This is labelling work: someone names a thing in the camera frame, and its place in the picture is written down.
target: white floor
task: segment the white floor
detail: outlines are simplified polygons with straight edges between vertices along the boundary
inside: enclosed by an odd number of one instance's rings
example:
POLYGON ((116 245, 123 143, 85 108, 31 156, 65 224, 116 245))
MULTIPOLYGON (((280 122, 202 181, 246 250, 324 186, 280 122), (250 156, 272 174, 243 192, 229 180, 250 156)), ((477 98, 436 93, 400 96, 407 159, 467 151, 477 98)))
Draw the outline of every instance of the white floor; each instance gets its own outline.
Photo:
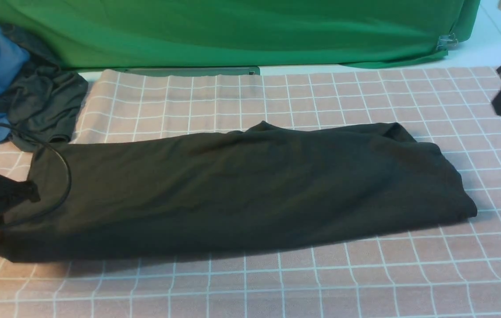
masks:
MULTIPOLYGON (((498 10, 497 3, 498 0, 482 0, 471 38, 450 51, 447 58, 414 67, 499 66, 501 64, 501 11, 498 10)), ((352 70, 358 71, 357 68, 340 65, 260 67, 261 75, 313 74, 352 70)), ((88 72, 82 75, 89 81, 95 81, 100 74, 100 72, 88 72)))

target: pink fabric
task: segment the pink fabric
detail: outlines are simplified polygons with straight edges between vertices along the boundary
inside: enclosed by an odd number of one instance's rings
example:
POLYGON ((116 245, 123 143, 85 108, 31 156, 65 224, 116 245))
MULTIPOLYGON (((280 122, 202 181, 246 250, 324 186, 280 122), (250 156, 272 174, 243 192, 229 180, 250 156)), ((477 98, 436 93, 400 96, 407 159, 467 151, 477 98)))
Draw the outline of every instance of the pink fabric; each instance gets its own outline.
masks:
MULTIPOLYGON (((20 265, 0 259, 0 317, 501 318, 501 117, 490 68, 150 78, 105 71, 77 143, 399 121, 440 145, 479 216, 461 225, 261 256, 20 265)), ((0 173, 30 155, 0 146, 0 173)))

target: dark green cloth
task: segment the dark green cloth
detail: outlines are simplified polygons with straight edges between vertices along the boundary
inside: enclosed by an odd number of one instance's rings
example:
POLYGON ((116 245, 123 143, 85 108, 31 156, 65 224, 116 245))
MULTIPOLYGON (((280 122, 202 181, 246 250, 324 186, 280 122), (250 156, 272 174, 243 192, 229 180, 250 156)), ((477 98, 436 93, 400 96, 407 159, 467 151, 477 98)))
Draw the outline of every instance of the dark green cloth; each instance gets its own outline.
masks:
MULTIPOLYGON (((4 232, 14 262, 265 252, 453 223, 477 215, 461 176, 437 145, 397 123, 320 131, 265 122, 248 131, 196 133, 57 148, 72 190, 52 215, 4 232)), ((34 154, 29 179, 51 207, 62 165, 34 154)))
POLYGON ((75 68, 438 60, 471 34, 480 0, 0 0, 75 68))
MULTIPOLYGON (((30 53, 8 89, 0 95, 0 113, 11 125, 48 143, 68 143, 76 127, 87 81, 61 69, 58 57, 35 35, 12 24, 0 24, 6 38, 30 53)), ((9 139, 22 151, 36 142, 12 131, 9 139)))

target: black wire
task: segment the black wire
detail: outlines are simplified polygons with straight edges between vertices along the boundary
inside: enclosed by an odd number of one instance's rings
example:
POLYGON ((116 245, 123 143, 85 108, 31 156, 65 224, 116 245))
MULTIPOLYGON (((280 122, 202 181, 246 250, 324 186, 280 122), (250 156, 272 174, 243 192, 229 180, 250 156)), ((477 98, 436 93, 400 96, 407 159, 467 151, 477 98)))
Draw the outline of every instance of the black wire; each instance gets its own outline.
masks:
POLYGON ((60 197, 60 199, 58 199, 58 201, 56 202, 56 204, 54 204, 49 209, 46 209, 46 210, 44 210, 44 211, 42 211, 40 213, 37 213, 36 215, 31 215, 29 217, 24 217, 22 219, 19 219, 19 220, 10 222, 10 223, 5 223, 5 224, 0 225, 0 231, 3 231, 3 230, 10 229, 12 227, 15 227, 15 226, 19 226, 19 225, 25 224, 25 223, 30 222, 30 221, 34 221, 34 220, 39 219, 41 217, 44 217, 44 216, 46 216, 46 215, 54 212, 56 209, 58 209, 66 201, 66 199, 68 198, 68 195, 70 193, 70 189, 72 188, 72 174, 70 172, 70 166, 68 165, 68 161, 66 161, 65 157, 63 155, 61 155, 61 153, 59 151, 57 151, 56 149, 54 149, 54 147, 52 147, 49 143, 44 142, 44 141, 38 139, 37 137, 33 136, 31 133, 23 131, 22 129, 19 129, 17 127, 12 126, 12 125, 0 123, 0 127, 4 127, 4 128, 7 128, 7 129, 10 129, 10 130, 12 130, 12 131, 14 131, 16 133, 20 133, 21 135, 25 135, 26 137, 31 138, 32 140, 36 141, 36 143, 42 145, 46 149, 54 152, 54 154, 58 158, 60 158, 60 160, 62 161, 62 163, 64 163, 66 182, 67 182, 64 194, 62 194, 62 196, 60 197))

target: grid pattern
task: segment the grid pattern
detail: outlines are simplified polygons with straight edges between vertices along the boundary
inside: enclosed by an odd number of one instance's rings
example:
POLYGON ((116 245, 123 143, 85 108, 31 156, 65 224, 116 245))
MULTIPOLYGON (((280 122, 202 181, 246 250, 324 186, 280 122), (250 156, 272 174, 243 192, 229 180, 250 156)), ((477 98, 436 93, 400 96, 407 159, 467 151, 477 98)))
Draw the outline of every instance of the grid pattern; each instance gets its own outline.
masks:
MULTIPOLYGON (((460 225, 303 250, 208 260, 11 264, 0 317, 501 318, 501 117, 491 68, 150 78, 105 71, 75 142, 398 121, 437 143, 479 207, 460 225)), ((0 145, 0 173, 30 155, 0 145)))

